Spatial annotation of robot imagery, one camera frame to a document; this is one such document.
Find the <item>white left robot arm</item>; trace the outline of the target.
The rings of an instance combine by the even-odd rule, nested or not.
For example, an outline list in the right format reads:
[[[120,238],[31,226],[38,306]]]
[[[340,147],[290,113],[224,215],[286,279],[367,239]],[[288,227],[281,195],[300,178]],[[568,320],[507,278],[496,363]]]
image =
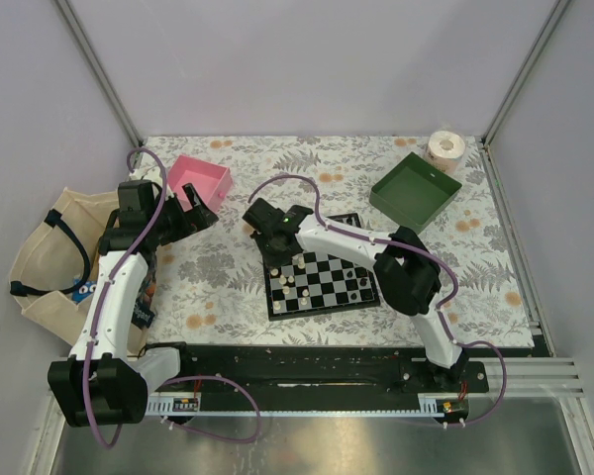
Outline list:
[[[145,416],[149,396],[164,383],[183,391],[194,382],[193,364],[176,348],[128,358],[135,305],[154,270],[157,249],[218,220],[192,184],[183,186],[188,210],[163,192],[149,180],[119,185],[119,205],[98,242],[99,275],[82,333],[68,358],[49,367],[49,386],[74,428],[136,424]]]

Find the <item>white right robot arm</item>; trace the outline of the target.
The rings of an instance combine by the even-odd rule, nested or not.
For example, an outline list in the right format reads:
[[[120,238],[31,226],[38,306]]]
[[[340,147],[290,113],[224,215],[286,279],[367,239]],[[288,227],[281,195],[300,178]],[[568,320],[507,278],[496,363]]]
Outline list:
[[[287,211],[256,199],[244,212],[263,262],[288,263],[302,252],[329,254],[372,272],[386,304],[408,316],[420,336],[433,384],[450,392],[466,378],[468,361],[444,317],[432,308],[441,268],[412,230],[371,232],[294,205]]]

